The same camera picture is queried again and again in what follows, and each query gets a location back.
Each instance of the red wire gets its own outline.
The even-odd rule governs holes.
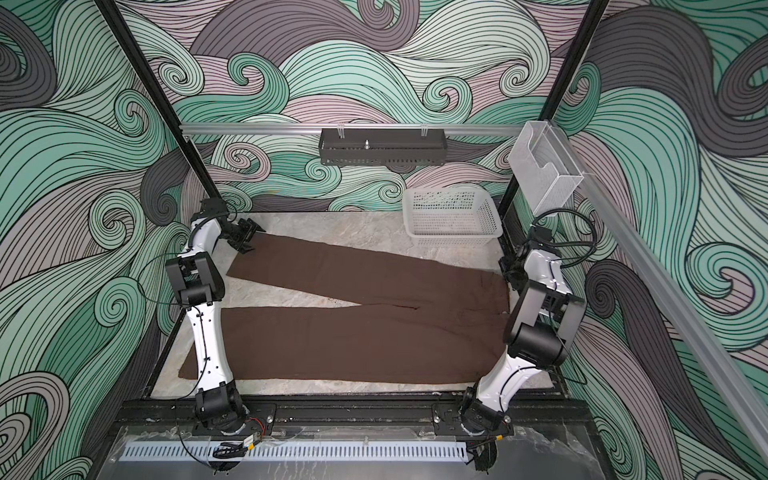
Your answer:
[[[264,428],[264,424],[257,418],[251,417],[251,420],[256,420],[259,426],[261,427],[261,436],[264,436],[264,433],[266,432],[266,429]]]

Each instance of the marble surface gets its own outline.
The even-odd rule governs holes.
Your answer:
[[[502,256],[497,241],[476,248],[414,247],[406,234],[401,212],[312,212],[282,214],[249,214],[268,233],[331,243],[347,247],[398,253],[411,257],[437,260],[456,266],[466,266],[498,272],[498,259]],[[220,241],[211,255],[219,271],[229,270],[235,251]],[[238,306],[351,306],[355,303],[313,295],[278,286],[263,285],[224,276],[227,293],[223,308]],[[194,380],[181,379],[179,368],[192,347],[192,329],[183,323],[174,340],[152,398],[173,399],[188,394]],[[463,390],[469,384],[419,385],[380,382],[346,382],[340,380],[237,380],[241,394],[282,395],[294,393],[334,392],[418,392],[433,390]],[[549,388],[549,375],[541,372],[532,376],[523,388]]]

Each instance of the white plastic basket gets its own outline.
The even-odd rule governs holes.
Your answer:
[[[417,247],[478,247],[502,235],[493,199],[480,187],[408,188],[402,218]]]

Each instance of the brown pants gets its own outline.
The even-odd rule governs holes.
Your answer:
[[[236,379],[474,382],[505,347],[498,274],[291,237],[251,243],[227,275],[362,305],[223,309]],[[197,378],[194,348],[179,376]]]

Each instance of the vertical black pole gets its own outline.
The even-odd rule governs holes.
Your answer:
[[[571,79],[576,75],[576,71],[581,64],[581,59],[587,52],[589,42],[592,40],[594,31],[598,28],[598,24],[603,17],[605,8],[608,7],[608,2],[609,0],[591,0],[586,13],[584,13],[584,18],[581,20],[578,31],[571,41],[571,47],[568,49],[568,53],[565,56],[563,66],[560,68],[558,76],[554,80],[554,85],[549,92],[547,101],[541,109],[541,113],[538,116],[539,120],[552,120],[554,117],[560,102],[565,96],[565,92],[571,84]],[[507,186],[507,190],[504,192],[502,201],[498,204],[498,214],[502,220],[506,217],[519,187],[520,184],[517,179],[513,177]]]
[[[104,20],[107,21],[107,25],[109,25],[109,28],[112,30],[114,37],[122,47],[125,56],[128,57],[128,61],[133,65],[139,80],[141,80],[141,83],[144,84],[144,87],[147,89],[147,93],[153,101],[154,106],[160,112],[160,116],[173,134],[176,143],[179,144],[181,153],[186,157],[187,162],[189,162],[190,167],[192,167],[192,171],[194,171],[194,173],[197,174],[197,177],[200,178],[200,183],[203,184],[206,194],[211,198],[221,198],[221,194],[216,188],[214,180],[210,177],[208,170],[205,168],[202,157],[200,157],[194,144],[191,141],[186,140],[181,133],[181,121],[165,96],[160,83],[157,82],[154,74],[152,74],[149,62],[144,57],[144,54],[141,53],[141,49],[139,48],[138,43],[136,43],[136,39],[131,34],[131,31],[128,29],[128,25],[125,23],[123,15],[120,14],[118,6],[114,3],[114,0],[94,1],[101,11]]]

